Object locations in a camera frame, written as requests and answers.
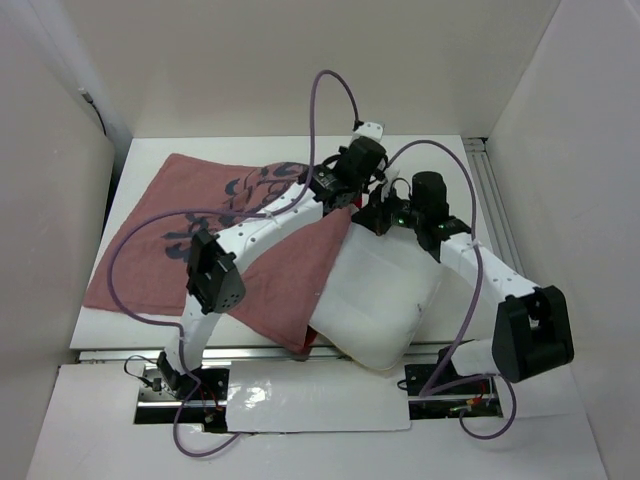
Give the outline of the white pillow with yellow edge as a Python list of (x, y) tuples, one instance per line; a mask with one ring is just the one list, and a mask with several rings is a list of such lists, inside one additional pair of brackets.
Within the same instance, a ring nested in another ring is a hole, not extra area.
[(413, 231), (377, 236), (353, 223), (309, 326), (362, 366), (389, 370), (411, 344), (443, 270)]

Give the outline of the pink and red pillowcase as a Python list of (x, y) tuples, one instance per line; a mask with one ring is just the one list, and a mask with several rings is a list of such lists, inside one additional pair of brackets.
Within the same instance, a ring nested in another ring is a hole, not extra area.
[[(134, 234), (114, 264), (121, 301), (136, 313), (179, 316), (185, 298), (191, 238), (205, 228), (215, 234), (238, 223), (236, 212), (257, 212), (283, 195), (305, 166), (225, 165), (172, 154), (151, 181), (100, 260), (83, 305), (116, 311), (107, 270), (117, 244), (153, 215), (181, 210)], [(231, 316), (294, 353), (305, 352), (315, 335), (309, 326), (351, 224), (339, 209), (279, 242), (244, 273), (247, 292)]]

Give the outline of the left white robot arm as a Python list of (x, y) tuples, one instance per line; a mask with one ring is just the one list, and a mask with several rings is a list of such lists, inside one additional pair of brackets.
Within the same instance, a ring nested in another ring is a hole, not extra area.
[(360, 196), (377, 171), (383, 171), (386, 150), (378, 140), (357, 136), (339, 149), (331, 166), (313, 169), (274, 202), (235, 226), (192, 238), (187, 264), (187, 297), (179, 333), (158, 358), (161, 385), (172, 397), (184, 400), (199, 390), (207, 342), (222, 314), (245, 297), (242, 274), (262, 254), (288, 236), (347, 207)]

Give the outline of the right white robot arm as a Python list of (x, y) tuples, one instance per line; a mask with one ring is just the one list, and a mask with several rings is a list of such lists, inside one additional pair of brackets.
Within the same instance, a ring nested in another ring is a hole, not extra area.
[(471, 227), (451, 215), (441, 174), (415, 174), (406, 199), (390, 184), (378, 186), (352, 218), (378, 236), (393, 227), (412, 230), (425, 252), (473, 287), (474, 302), (486, 298), (495, 305), (491, 338), (441, 350), (436, 379), (444, 390), (460, 391), (481, 374), (518, 383), (573, 361), (564, 294), (520, 276), (482, 246)]

